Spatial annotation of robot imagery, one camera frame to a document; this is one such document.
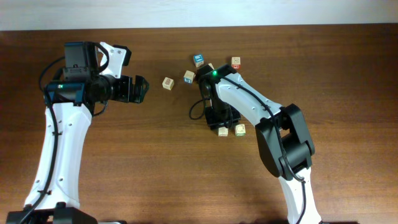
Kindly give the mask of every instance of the white wall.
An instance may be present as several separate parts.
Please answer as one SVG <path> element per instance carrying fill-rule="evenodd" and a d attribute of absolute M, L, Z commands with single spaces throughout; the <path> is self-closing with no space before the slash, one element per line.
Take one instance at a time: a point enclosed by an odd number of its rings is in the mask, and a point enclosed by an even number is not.
<path fill-rule="evenodd" d="M 0 0 L 0 30 L 378 22 L 397 0 Z"/>

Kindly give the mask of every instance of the white arm casing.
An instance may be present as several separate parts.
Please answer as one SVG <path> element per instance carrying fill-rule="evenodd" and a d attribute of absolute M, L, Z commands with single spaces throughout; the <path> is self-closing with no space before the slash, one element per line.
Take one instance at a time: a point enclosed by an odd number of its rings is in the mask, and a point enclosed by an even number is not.
<path fill-rule="evenodd" d="M 108 66 L 105 68 L 101 75 L 112 75 L 114 78 L 120 78 L 122 75 L 122 66 L 124 62 L 124 58 L 126 56 L 126 49 L 120 49 L 117 47 L 112 47 L 105 42 L 99 43 L 101 44 L 109 54 L 109 63 Z M 106 57 L 102 57 L 100 65 L 105 64 Z"/>
<path fill-rule="evenodd" d="M 67 207 L 79 208 L 78 179 L 81 153 L 87 129 L 91 124 L 91 113 L 85 105 L 56 103 L 53 105 L 57 118 L 58 152 L 50 183 L 50 195 L 46 195 L 36 209 L 55 208 L 57 202 L 65 202 Z M 46 130 L 36 179 L 25 205 L 33 205 L 43 190 L 49 174 L 54 144 L 54 126 L 50 110 L 45 110 Z"/>
<path fill-rule="evenodd" d="M 270 107 L 273 114 L 280 112 L 279 108 L 282 105 L 274 103 L 262 96 L 259 92 L 249 86 L 239 73 L 229 74 L 226 76 L 226 78 L 229 78 L 231 81 L 234 81 L 253 92 Z M 216 90 L 220 100 L 236 108 L 241 114 L 243 114 L 245 118 L 250 121 L 253 126 L 260 123 L 262 118 L 268 119 L 271 117 L 267 111 L 263 110 L 260 102 L 258 102 L 253 96 L 241 88 L 237 88 L 237 86 L 225 79 L 221 79 L 220 82 L 216 84 Z M 315 207 L 310 183 L 310 173 L 311 169 L 304 169 L 297 173 L 299 177 L 305 177 L 305 180 L 307 181 L 305 184 L 307 208 L 305 209 L 305 214 L 300 223 L 318 224 L 321 221 L 321 217 L 319 216 Z M 279 181 L 282 185 L 282 190 L 287 203 L 289 223 L 296 223 L 300 217 L 303 207 L 302 185 L 295 179 L 287 181 L 283 177 L 279 177 Z"/>
<path fill-rule="evenodd" d="M 315 201 L 313 199 L 310 174 L 311 167 L 298 171 L 297 176 L 305 180 L 305 198 L 307 201 L 305 213 L 300 223 L 308 224 L 319 224 L 321 222 L 321 216 L 318 214 L 317 208 L 315 207 Z M 286 204 L 287 204 L 287 219 L 289 223 L 297 223 L 303 210 L 303 188 L 301 182 L 296 179 L 286 180 L 283 177 L 279 177 L 279 182 L 284 191 Z"/>

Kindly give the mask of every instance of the wooden block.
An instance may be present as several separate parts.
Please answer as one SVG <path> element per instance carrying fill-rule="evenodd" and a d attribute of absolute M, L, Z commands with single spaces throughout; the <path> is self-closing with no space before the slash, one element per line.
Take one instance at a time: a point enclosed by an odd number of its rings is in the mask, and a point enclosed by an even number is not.
<path fill-rule="evenodd" d="M 165 88 L 166 90 L 171 90 L 174 86 L 174 80 L 172 80 L 171 78 L 164 78 L 163 80 L 163 88 Z"/>
<path fill-rule="evenodd" d="M 235 69 L 241 68 L 241 57 L 232 57 L 231 66 Z"/>
<path fill-rule="evenodd" d="M 228 128 L 226 127 L 218 128 L 218 137 L 226 137 L 226 136 L 228 136 Z"/>
<path fill-rule="evenodd" d="M 244 124 L 238 124 L 235 126 L 235 136 L 244 136 L 246 134 L 246 129 Z"/>
<path fill-rule="evenodd" d="M 191 71 L 186 71 L 184 75 L 184 82 L 192 84 L 193 79 L 195 78 L 195 74 Z"/>
<path fill-rule="evenodd" d="M 198 68 L 205 63 L 205 59 L 202 54 L 198 54 L 193 56 L 193 62 L 195 63 L 196 68 Z"/>

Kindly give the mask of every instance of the wooden table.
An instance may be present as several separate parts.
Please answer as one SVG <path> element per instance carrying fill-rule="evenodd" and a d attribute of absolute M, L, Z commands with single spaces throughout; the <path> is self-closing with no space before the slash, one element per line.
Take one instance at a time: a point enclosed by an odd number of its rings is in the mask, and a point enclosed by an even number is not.
<path fill-rule="evenodd" d="M 84 212 L 131 223 L 286 219 L 279 181 L 262 165 L 248 121 L 245 137 L 219 138 L 204 119 L 189 120 L 200 94 L 182 77 L 202 53 L 216 67 L 240 56 L 251 86 L 302 109 L 324 221 L 398 222 L 397 24 L 23 31 L 0 32 L 0 40 L 1 223 L 22 208 L 39 163 L 39 73 L 76 40 L 128 46 L 123 74 L 150 83 L 143 104 L 111 102 L 93 119 L 80 169 Z M 175 80 L 172 91 L 162 88 L 164 77 Z"/>

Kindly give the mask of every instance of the robotic arm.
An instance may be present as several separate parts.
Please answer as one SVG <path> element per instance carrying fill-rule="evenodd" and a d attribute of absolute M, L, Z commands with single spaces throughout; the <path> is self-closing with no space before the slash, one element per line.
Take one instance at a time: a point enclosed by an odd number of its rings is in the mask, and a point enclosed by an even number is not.
<path fill-rule="evenodd" d="M 99 66 L 96 48 L 104 55 Z M 92 117 L 106 109 L 108 100 L 143 102 L 149 89 L 146 80 L 137 75 L 133 84 L 131 77 L 121 75 L 122 66 L 128 65 L 130 56 L 127 47 L 104 42 L 65 44 L 66 66 L 58 70 L 44 89 L 40 85 L 47 109 L 36 178 L 25 200 L 24 211 L 10 212 L 7 224 L 46 223 L 49 216 L 53 216 L 54 223 L 97 224 L 93 217 L 78 210 L 83 143 Z M 104 103 L 105 107 L 101 113 L 94 114 L 97 102 Z"/>
<path fill-rule="evenodd" d="M 207 93 L 211 100 L 211 107 L 205 109 L 211 129 L 238 122 L 240 115 L 236 111 L 255 127 L 261 160 L 282 186 L 289 223 L 321 223 L 310 183 L 315 148 L 300 109 L 295 105 L 283 107 L 262 96 L 229 65 L 217 70 L 204 66 L 197 71 L 195 80 L 202 97 Z M 289 129 L 290 133 L 280 138 L 280 128 Z"/>

